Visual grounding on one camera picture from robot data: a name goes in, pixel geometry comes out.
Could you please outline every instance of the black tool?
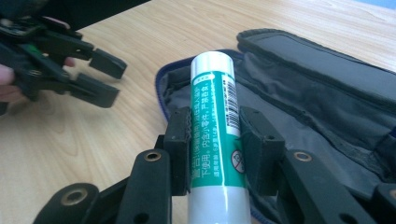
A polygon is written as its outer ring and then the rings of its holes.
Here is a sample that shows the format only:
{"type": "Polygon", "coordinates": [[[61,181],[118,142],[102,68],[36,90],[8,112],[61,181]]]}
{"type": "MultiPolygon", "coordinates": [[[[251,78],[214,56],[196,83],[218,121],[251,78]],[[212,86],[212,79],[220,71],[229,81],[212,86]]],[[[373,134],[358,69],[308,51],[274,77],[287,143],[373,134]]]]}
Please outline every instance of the black tool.
{"type": "MultiPolygon", "coordinates": [[[[154,149],[143,151],[131,175],[99,192],[91,184],[58,191],[35,224],[171,223],[172,196],[189,190],[191,115],[188,107],[171,116],[154,149]]],[[[286,150],[285,141],[259,111],[242,107],[241,131],[249,192],[277,195],[275,223],[396,223],[396,184],[380,184],[371,198],[342,186],[318,157],[286,150]]]]}
{"type": "MultiPolygon", "coordinates": [[[[80,74],[71,79],[63,70],[67,57],[91,60],[90,66],[120,79],[126,63],[90,43],[82,41],[82,34],[68,29],[50,18],[33,19],[47,1],[0,0],[0,64],[14,70],[14,85],[30,100],[36,101],[38,92],[51,90],[70,94],[80,100],[101,107],[111,107],[119,90],[94,78],[80,74]]],[[[0,103],[0,115],[7,111],[7,103],[0,103]]]]}

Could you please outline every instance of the glue stick cap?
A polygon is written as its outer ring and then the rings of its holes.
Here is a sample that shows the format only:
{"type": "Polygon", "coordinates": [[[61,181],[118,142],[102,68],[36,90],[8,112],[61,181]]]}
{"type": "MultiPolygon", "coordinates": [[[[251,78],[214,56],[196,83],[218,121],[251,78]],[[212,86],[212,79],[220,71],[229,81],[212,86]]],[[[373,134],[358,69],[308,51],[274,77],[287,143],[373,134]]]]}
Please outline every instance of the glue stick cap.
{"type": "Polygon", "coordinates": [[[191,81],[205,72],[223,72],[233,77],[233,60],[225,53],[208,51],[194,58],[191,63],[191,81]]]}

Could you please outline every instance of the glue stick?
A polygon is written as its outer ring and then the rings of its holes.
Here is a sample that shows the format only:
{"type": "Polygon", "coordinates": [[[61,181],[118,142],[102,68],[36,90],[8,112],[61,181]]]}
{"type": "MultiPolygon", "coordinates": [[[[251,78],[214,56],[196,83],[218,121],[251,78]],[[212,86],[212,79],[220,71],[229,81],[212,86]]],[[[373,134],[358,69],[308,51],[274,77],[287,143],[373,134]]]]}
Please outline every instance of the glue stick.
{"type": "Polygon", "coordinates": [[[233,60],[209,51],[191,63],[190,224],[251,223],[233,60]]]}

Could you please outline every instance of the table surface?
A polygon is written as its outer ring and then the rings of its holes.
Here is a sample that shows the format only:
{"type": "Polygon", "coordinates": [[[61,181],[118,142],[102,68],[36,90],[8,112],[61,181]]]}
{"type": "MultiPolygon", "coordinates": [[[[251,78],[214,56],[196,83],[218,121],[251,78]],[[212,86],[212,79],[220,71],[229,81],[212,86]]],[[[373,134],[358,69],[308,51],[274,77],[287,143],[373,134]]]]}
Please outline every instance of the table surface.
{"type": "MultiPolygon", "coordinates": [[[[128,176],[135,156],[166,128],[154,88],[164,65],[213,49],[236,49],[239,32],[275,28],[396,71],[396,11],[341,0],[153,0],[83,29],[86,41],[128,63],[122,80],[87,63],[68,69],[120,89],[109,109],[45,92],[0,117],[0,223],[32,223],[59,189],[103,190],[128,176]]],[[[174,198],[186,223],[186,197],[174,198]]]]}

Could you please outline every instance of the zipper pouch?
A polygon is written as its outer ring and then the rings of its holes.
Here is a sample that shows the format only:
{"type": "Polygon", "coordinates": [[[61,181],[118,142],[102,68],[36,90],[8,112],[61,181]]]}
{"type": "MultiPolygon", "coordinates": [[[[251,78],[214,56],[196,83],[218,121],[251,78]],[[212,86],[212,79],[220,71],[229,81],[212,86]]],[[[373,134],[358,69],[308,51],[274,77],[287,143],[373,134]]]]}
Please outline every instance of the zipper pouch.
{"type": "MultiPolygon", "coordinates": [[[[348,188],[369,197],[396,180],[396,74],[284,31],[238,34],[238,104],[261,111],[287,149],[318,156],[348,188]]],[[[190,105],[191,61],[156,77],[163,113],[190,105]]]]}

